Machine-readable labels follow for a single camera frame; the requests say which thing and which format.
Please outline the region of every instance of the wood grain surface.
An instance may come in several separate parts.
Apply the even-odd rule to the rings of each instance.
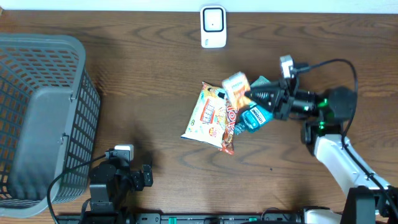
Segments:
[[[66,34],[86,49],[86,68],[102,96],[93,156],[133,143],[154,157],[154,185],[130,195],[131,208],[164,213],[262,212],[319,205],[342,211],[338,184],[300,143],[300,123],[273,121],[234,138],[235,156],[180,139],[201,82],[221,85],[243,71],[249,79],[280,77],[279,57],[317,63],[351,60],[359,105],[348,136],[368,164],[398,185],[398,16],[228,14],[222,49],[200,45],[199,13],[4,11],[0,32]],[[343,64],[302,78],[302,88],[353,86]],[[88,191],[56,213],[79,213]],[[0,223],[51,223],[48,210]]]

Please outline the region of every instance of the laundry basket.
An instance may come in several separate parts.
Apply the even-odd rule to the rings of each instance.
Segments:
[[[73,37],[0,34],[0,216],[42,212],[51,181],[91,159],[100,98],[85,60]],[[52,202],[76,199],[87,178],[88,166],[67,174]]]

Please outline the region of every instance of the teal package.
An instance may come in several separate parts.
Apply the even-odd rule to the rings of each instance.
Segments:
[[[269,83],[269,81],[263,76],[260,76],[254,83],[252,83],[252,85],[250,85],[250,87],[261,86],[266,83]],[[241,114],[241,120],[235,125],[234,133],[238,135],[245,130],[250,133],[255,133],[271,120],[272,113],[252,101],[249,104],[249,109]]]

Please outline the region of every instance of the snack bag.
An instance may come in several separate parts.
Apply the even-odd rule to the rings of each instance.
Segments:
[[[223,88],[234,109],[239,110],[250,104],[251,100],[244,95],[250,90],[250,84],[243,72],[238,72],[224,80]]]
[[[232,137],[236,113],[229,114],[227,118],[225,98],[224,89],[203,83],[187,130],[181,138],[205,142],[233,154]]]

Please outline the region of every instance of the white wall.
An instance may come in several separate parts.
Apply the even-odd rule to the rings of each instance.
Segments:
[[[398,13],[398,0],[0,0],[4,9],[33,10],[198,12],[206,4],[228,12]]]

